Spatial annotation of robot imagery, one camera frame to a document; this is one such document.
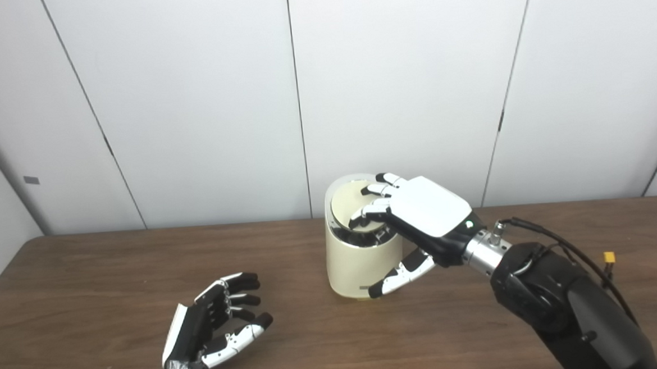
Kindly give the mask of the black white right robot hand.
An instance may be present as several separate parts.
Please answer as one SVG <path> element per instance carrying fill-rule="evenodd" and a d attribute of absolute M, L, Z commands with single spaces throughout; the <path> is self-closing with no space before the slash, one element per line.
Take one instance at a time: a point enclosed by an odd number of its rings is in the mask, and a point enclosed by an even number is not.
<path fill-rule="evenodd" d="M 362 195 L 375 195 L 375 200 L 351 214 L 349 229 L 372 221 L 384 223 L 417 249 L 368 288 L 370 298 L 402 288 L 435 265 L 459 267 L 465 263 L 468 244 L 485 229 L 467 201 L 424 176 L 405 179 L 381 173 L 375 179 L 361 190 Z"/>

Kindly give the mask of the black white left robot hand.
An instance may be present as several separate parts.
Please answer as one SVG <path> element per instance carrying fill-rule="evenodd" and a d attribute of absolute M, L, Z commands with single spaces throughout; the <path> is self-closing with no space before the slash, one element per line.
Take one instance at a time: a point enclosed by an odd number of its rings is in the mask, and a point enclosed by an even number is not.
<path fill-rule="evenodd" d="M 260 287 L 255 273 L 235 273 L 213 281 L 186 306 L 178 304 L 165 339 L 163 369 L 215 369 L 251 345 L 273 323 L 270 313 L 246 306 L 261 303 L 249 294 Z"/>

